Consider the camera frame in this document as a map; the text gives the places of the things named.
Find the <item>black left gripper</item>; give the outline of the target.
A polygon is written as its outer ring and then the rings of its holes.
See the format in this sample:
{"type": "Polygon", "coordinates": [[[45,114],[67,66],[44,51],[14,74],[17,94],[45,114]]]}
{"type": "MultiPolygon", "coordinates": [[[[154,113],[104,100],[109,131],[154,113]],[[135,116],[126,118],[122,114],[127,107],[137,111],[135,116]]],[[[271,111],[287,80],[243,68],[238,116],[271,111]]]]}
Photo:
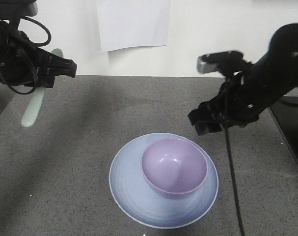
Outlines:
{"type": "Polygon", "coordinates": [[[50,42],[50,32],[37,21],[47,34],[43,43],[34,43],[21,30],[6,21],[0,21],[0,82],[9,86],[44,87],[54,86],[55,76],[74,78],[77,65],[71,59],[40,49],[50,42]]]}

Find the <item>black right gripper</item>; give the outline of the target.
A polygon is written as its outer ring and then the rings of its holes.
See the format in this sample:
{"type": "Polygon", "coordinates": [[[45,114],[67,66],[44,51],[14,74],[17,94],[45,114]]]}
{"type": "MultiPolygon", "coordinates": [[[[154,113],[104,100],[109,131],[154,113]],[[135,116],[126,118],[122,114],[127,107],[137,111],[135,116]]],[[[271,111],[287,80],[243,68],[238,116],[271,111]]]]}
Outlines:
{"type": "Polygon", "coordinates": [[[258,119],[258,115],[249,115],[251,109],[248,100],[244,99],[239,89],[244,72],[250,68],[246,62],[241,71],[223,75],[225,82],[220,86],[218,94],[206,102],[201,102],[197,109],[189,114],[198,135],[217,133],[232,126],[246,126],[258,119]]]}

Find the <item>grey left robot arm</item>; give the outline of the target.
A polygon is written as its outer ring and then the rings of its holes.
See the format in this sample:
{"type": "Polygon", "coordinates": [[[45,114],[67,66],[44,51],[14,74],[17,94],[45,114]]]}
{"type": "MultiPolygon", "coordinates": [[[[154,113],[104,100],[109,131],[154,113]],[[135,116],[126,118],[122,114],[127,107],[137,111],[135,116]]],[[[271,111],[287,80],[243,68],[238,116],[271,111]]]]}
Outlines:
{"type": "Polygon", "coordinates": [[[52,39],[50,31],[33,19],[37,14],[34,0],[0,0],[0,83],[14,90],[16,86],[52,88],[56,76],[74,78],[77,65],[43,50],[52,39]],[[42,43],[32,42],[27,34],[18,29],[20,21],[38,25],[47,34],[42,43]]]}

